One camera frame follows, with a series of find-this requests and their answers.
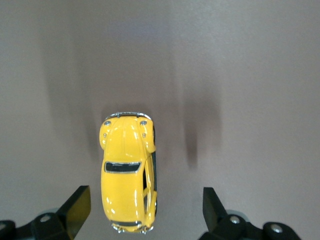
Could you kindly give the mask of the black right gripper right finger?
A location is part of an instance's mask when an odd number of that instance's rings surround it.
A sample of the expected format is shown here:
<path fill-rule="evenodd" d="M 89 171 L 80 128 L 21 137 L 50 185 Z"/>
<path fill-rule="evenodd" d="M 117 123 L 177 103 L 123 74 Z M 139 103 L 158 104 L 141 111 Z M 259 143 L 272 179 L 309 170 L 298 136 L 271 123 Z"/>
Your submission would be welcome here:
<path fill-rule="evenodd" d="M 208 231 L 201 240 L 299 240 L 298 234 L 280 222 L 266 222 L 260 229 L 235 213 L 227 213 L 212 187 L 203 188 L 202 213 Z"/>

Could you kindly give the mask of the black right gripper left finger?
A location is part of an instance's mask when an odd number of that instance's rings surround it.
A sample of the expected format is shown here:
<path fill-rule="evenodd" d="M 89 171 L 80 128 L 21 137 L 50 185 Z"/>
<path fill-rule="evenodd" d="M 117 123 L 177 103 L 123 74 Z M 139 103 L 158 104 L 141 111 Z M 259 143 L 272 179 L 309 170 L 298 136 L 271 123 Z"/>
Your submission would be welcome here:
<path fill-rule="evenodd" d="M 56 212 L 45 212 L 16 227 L 12 220 L 0 221 L 2 240 L 73 240 L 91 212 L 91 191 L 80 186 Z"/>

